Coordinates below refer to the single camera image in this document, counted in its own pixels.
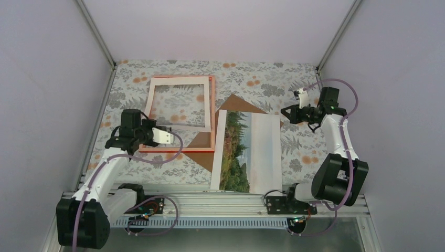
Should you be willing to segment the red picture frame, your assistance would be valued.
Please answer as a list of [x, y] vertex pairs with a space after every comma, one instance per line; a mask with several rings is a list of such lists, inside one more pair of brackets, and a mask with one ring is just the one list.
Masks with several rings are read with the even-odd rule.
[[181, 136], [184, 153], [213, 153], [215, 91], [214, 76], [154, 76], [145, 113]]

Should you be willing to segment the brown backing board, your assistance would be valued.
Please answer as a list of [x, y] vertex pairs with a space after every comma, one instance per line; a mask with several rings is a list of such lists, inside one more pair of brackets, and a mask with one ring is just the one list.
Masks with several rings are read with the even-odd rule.
[[222, 110], [229, 111], [236, 111], [236, 112], [252, 112], [252, 113], [260, 113], [260, 114], [266, 114], [263, 110], [257, 108], [256, 106], [248, 103], [247, 101], [243, 100], [242, 98], [236, 96], [235, 94], [231, 94], [226, 101], [222, 104], [219, 110], [215, 113], [215, 134], [211, 135], [210, 133], [204, 133], [201, 132], [193, 139], [193, 141], [189, 144], [187, 147], [189, 150], [193, 149], [193, 152], [190, 151], [184, 151], [185, 155], [202, 166], [204, 169], [208, 170], [209, 172], [213, 171], [214, 167], [214, 159], [219, 157], [219, 154], [216, 154], [214, 151], [205, 152], [205, 151], [199, 151], [198, 149], [206, 144], [210, 143], [211, 140], [215, 141], [215, 149], [221, 150], [223, 145], [223, 119], [224, 117], [221, 116], [219, 113]]

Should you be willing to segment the landscape photo print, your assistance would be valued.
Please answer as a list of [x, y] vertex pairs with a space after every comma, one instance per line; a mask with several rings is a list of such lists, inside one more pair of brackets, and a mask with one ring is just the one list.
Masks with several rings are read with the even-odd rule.
[[222, 110], [223, 144], [215, 153], [211, 190], [277, 194], [282, 189], [280, 117]]

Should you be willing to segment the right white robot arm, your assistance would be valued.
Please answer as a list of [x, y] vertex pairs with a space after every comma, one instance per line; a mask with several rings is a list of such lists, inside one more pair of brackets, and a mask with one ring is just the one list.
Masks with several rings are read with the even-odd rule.
[[287, 191], [285, 209], [296, 214], [311, 201], [329, 201], [336, 206], [352, 206], [364, 184], [369, 167], [352, 147], [348, 134], [347, 111], [338, 105], [339, 90], [322, 88], [315, 107], [307, 91], [294, 92], [299, 103], [281, 109], [292, 124], [306, 122], [312, 132], [321, 129], [327, 156], [309, 183], [295, 183]]

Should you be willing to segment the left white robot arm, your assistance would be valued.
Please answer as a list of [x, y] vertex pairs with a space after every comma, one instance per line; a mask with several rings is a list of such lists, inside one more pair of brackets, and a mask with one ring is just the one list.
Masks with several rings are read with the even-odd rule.
[[124, 188], [109, 196], [118, 172], [132, 159], [140, 144], [153, 143], [156, 120], [138, 109], [125, 109], [120, 125], [105, 143], [99, 165], [71, 198], [56, 206], [58, 242], [62, 246], [101, 249], [111, 224], [127, 209], [134, 213], [146, 206], [141, 187]]

